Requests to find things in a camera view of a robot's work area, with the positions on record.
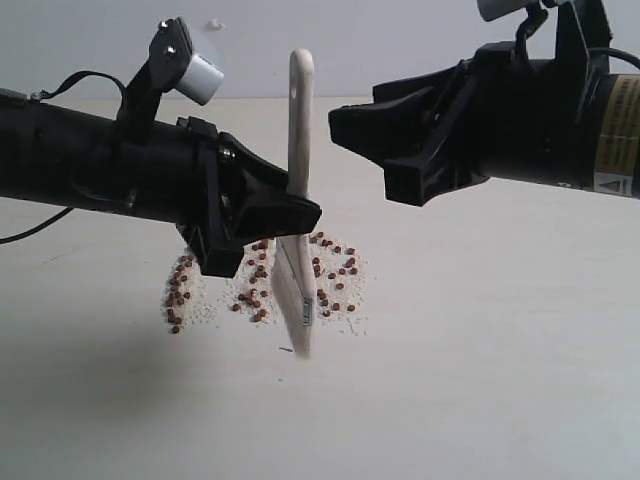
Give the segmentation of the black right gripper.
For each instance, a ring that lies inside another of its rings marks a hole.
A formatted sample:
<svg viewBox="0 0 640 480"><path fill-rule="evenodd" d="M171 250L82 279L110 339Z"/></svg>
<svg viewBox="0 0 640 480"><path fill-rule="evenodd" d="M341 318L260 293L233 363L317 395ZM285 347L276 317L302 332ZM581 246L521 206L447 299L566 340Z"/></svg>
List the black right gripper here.
<svg viewBox="0 0 640 480"><path fill-rule="evenodd" d="M371 102L331 110L331 141L384 162L385 198L410 206L489 177L590 188L597 89L609 74L601 51L611 40L603 2L559 1L544 17L526 16L514 41L481 47L471 64L381 83ZM442 153L403 157L426 143L469 72L476 90L456 126L463 163Z"/></svg>

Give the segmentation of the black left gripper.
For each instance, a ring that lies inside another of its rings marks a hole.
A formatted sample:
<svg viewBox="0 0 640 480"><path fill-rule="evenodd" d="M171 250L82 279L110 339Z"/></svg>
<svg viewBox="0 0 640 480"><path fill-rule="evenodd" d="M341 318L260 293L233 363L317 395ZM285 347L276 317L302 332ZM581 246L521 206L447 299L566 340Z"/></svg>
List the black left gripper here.
<svg viewBox="0 0 640 480"><path fill-rule="evenodd" d="M322 209L287 191L286 170L213 123L189 116L176 125L186 131L194 150L186 219L176 228L203 276L233 278L245 245L314 229Z"/></svg>

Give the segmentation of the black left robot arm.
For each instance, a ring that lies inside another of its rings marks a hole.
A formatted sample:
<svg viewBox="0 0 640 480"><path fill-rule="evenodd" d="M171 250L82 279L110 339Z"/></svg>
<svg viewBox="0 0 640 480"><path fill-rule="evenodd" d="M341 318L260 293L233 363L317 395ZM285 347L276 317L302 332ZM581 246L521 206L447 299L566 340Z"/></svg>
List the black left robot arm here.
<svg viewBox="0 0 640 480"><path fill-rule="evenodd" d="M320 206L288 183L196 117L152 121L132 140L111 119L1 95L4 197L171 223L206 276L234 276L252 242L313 230Z"/></svg>

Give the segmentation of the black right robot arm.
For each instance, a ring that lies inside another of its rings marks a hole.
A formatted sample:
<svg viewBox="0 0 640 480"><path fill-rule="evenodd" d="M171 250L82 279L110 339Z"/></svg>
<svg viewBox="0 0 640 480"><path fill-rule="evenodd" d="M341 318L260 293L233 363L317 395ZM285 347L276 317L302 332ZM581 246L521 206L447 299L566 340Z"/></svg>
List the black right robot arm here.
<svg viewBox="0 0 640 480"><path fill-rule="evenodd" d="M481 1L518 10L511 41L433 74L376 85L328 115L331 140L379 166L388 200L422 206L491 178L637 198L639 77L614 74L600 1Z"/></svg>

